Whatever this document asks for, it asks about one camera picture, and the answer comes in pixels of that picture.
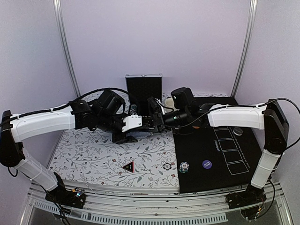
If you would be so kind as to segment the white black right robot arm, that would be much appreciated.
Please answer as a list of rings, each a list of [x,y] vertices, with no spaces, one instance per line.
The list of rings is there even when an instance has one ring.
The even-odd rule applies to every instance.
[[[260,198],[268,178],[287,150],[289,124],[277,99],[256,105],[221,105],[197,103],[190,88],[178,88],[171,93],[174,107],[162,105],[154,97],[148,98],[152,125],[158,132],[168,129],[184,129],[208,123],[210,127],[254,128],[264,131],[265,144],[258,165],[250,182],[250,188],[243,193],[242,200],[253,204]]]

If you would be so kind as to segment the clear dealer button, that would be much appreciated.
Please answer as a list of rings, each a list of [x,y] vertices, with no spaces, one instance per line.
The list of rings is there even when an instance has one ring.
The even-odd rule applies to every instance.
[[[233,133],[237,136],[241,136],[243,134],[243,130],[240,127],[234,127],[233,128]]]

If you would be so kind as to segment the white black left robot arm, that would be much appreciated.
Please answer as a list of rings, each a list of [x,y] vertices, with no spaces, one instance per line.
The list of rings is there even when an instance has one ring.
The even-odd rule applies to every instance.
[[[127,143],[134,138],[129,132],[152,132],[151,120],[136,112],[118,113],[126,103],[118,95],[118,88],[102,88],[100,97],[85,101],[86,93],[64,105],[23,114],[2,114],[0,124],[0,163],[15,168],[30,180],[41,185],[59,203],[70,199],[69,192],[59,175],[49,171],[34,159],[24,148],[23,141],[34,136],[61,130],[88,128],[101,129],[113,135],[115,143]]]

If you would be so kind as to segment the purple small blind button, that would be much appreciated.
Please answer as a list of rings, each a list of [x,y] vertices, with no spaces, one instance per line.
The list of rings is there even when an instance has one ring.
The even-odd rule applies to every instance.
[[[212,167],[212,162],[209,160],[204,160],[202,162],[202,166],[204,169],[210,169]]]

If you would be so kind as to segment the blue green moved chip stack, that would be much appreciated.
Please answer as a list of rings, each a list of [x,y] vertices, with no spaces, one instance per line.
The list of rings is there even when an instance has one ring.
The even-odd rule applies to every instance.
[[[189,171],[189,163],[188,162],[181,162],[179,166],[180,173],[187,173]]]

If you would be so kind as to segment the single blue ten chip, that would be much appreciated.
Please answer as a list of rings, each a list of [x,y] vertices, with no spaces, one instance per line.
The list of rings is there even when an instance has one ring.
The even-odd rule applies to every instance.
[[[169,164],[169,163],[165,163],[164,165],[163,165],[163,168],[165,169],[165,170],[170,170],[171,169],[171,164]]]

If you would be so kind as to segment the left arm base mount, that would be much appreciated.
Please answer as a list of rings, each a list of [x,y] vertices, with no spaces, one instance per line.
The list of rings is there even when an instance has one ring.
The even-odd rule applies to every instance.
[[[58,186],[52,191],[47,191],[45,199],[58,205],[83,209],[86,200],[85,191],[78,187],[67,190],[62,178],[56,172],[54,175],[57,178]]]

